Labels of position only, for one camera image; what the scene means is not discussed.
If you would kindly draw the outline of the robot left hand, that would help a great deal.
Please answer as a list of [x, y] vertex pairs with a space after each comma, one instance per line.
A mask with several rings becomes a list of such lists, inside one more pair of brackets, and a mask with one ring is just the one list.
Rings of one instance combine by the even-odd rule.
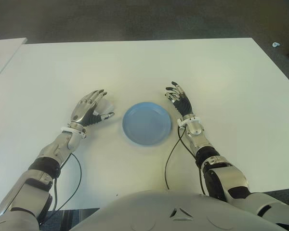
[[105, 114], [95, 112], [98, 103], [106, 94], [107, 92], [104, 90], [95, 90], [80, 99], [71, 114], [68, 126], [71, 128], [83, 128], [113, 117], [114, 112]]

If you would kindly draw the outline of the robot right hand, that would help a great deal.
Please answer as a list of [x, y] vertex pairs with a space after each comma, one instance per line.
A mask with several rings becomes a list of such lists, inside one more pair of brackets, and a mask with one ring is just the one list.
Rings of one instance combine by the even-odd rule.
[[165, 88], [167, 91], [165, 96], [171, 101], [182, 117], [193, 114], [192, 105], [183, 88], [174, 81], [171, 84], [173, 87]]

